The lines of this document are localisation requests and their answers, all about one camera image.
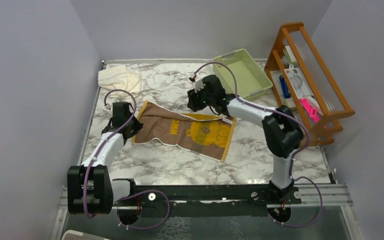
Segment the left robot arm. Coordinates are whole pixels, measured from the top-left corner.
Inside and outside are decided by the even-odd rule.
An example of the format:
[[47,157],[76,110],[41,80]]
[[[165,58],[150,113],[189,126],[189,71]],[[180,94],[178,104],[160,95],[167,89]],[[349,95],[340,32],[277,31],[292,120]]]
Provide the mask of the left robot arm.
[[110,213],[115,197],[108,167],[127,140],[143,128],[135,117],[135,109],[129,102],[113,103],[112,117],[101,132],[98,146],[80,165],[68,169],[67,208],[70,214],[92,218]]

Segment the brown yellow bear towel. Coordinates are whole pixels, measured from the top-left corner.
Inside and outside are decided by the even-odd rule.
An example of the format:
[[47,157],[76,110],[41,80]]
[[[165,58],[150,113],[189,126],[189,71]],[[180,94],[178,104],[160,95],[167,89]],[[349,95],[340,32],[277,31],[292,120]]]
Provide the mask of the brown yellow bear towel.
[[137,116],[143,128],[132,138],[136,145],[158,140],[165,146],[224,162],[237,120],[235,117],[178,113],[145,101]]

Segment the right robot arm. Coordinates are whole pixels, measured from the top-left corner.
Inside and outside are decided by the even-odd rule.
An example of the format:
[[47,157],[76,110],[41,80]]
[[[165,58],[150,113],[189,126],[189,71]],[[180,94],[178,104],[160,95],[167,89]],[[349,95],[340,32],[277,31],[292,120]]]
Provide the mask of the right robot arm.
[[212,74],[198,80],[187,91],[187,107],[197,112],[211,107],[217,114],[236,117],[261,127],[268,149],[273,155],[273,174],[269,181],[269,199],[280,204],[294,186],[293,156],[297,153],[304,133],[291,110],[252,103],[233,93],[226,93],[220,79]]

